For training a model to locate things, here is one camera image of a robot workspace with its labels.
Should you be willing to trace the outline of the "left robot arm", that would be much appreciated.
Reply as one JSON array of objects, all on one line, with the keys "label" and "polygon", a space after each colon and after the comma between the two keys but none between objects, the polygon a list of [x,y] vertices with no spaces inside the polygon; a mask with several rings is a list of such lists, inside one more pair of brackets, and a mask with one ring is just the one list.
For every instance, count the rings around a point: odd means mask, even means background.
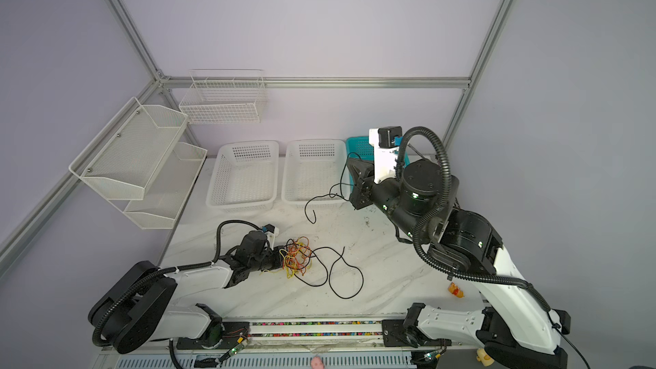
[{"label": "left robot arm", "polygon": [[245,225],[250,230],[241,243],[227,252],[215,244],[210,261],[170,268],[140,261],[132,266],[90,310],[92,343],[124,355],[165,338],[187,339],[204,349],[227,341],[224,320],[210,306],[183,306],[180,301],[204,290],[228,290],[254,272],[282,268],[281,249],[271,243],[274,225]]}]

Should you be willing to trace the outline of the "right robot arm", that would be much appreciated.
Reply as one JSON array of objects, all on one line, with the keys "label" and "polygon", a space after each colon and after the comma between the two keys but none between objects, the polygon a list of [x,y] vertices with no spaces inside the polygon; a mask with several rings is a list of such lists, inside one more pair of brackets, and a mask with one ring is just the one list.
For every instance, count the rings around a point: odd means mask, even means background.
[{"label": "right robot arm", "polygon": [[401,341],[413,348],[474,345],[508,368],[566,367],[561,342],[570,315],[550,307],[524,279],[488,220],[457,206],[459,181],[439,136],[423,126],[386,126],[372,128],[368,139],[372,160],[346,162],[352,206],[380,210],[399,242],[448,279],[474,284],[487,302],[466,312],[415,302],[401,325]]}]

